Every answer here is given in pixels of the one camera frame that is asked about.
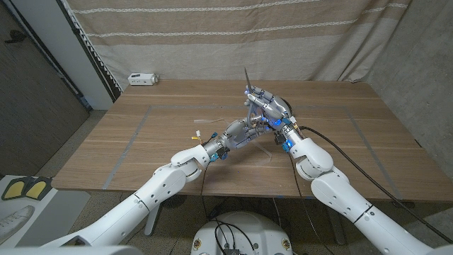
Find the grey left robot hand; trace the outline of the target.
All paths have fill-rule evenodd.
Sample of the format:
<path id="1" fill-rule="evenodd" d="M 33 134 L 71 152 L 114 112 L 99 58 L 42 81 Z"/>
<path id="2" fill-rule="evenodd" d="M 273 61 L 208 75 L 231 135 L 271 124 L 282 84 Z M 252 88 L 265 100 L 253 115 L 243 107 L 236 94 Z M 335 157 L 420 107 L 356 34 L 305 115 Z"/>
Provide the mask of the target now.
<path id="1" fill-rule="evenodd" d="M 248 124 L 247 120 L 235 120 L 228 125 L 226 130 L 218 137 L 212 137 L 202 146 L 205 148 L 210 160 L 213 162 L 217 159 L 225 160 L 228 152 L 231 150 L 241 149 L 251 140 L 273 131 L 268 125 Z"/>

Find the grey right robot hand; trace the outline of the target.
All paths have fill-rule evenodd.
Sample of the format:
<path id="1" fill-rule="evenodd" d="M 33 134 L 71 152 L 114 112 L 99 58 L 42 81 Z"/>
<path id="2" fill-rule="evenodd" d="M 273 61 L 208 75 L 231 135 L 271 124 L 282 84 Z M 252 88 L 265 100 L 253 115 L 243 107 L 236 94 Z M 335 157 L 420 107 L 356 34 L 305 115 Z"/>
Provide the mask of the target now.
<path id="1" fill-rule="evenodd" d="M 275 131 L 277 144 L 289 151 L 297 142 L 304 139 L 291 107 L 284 99 L 250 85 L 244 93 L 247 95 L 246 105 L 260 117 L 258 121 Z"/>

